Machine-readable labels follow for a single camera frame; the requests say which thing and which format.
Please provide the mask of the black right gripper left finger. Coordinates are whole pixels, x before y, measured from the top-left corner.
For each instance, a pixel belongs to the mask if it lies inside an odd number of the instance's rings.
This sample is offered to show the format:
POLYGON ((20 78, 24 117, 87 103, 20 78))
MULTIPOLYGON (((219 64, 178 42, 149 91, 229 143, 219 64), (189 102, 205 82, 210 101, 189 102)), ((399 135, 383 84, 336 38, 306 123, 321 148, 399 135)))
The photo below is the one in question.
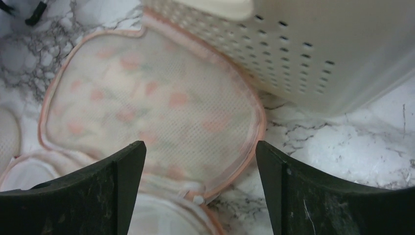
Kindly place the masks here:
POLYGON ((125 235, 146 146, 136 141, 66 176, 0 194, 3 235, 125 235))

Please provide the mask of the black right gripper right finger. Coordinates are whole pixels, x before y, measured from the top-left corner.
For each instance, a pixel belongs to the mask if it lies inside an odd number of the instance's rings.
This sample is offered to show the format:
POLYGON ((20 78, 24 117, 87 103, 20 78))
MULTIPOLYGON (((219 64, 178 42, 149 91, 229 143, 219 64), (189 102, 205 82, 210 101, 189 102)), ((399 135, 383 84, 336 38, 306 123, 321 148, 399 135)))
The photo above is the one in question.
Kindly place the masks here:
POLYGON ((412 235, 415 189, 353 183, 302 163, 265 141, 256 161, 276 235, 412 235))

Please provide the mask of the floral mesh laundry bag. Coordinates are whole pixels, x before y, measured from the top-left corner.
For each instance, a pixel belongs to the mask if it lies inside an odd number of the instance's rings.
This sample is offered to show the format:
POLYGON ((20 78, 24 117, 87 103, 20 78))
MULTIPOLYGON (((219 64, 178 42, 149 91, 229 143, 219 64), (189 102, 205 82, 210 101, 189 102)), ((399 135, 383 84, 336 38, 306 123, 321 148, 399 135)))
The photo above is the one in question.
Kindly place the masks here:
POLYGON ((250 164, 265 132, 248 76, 202 40, 145 10, 140 30, 85 37, 49 85, 41 149, 20 152, 0 193, 146 146, 127 235, 222 235, 207 204, 250 164))

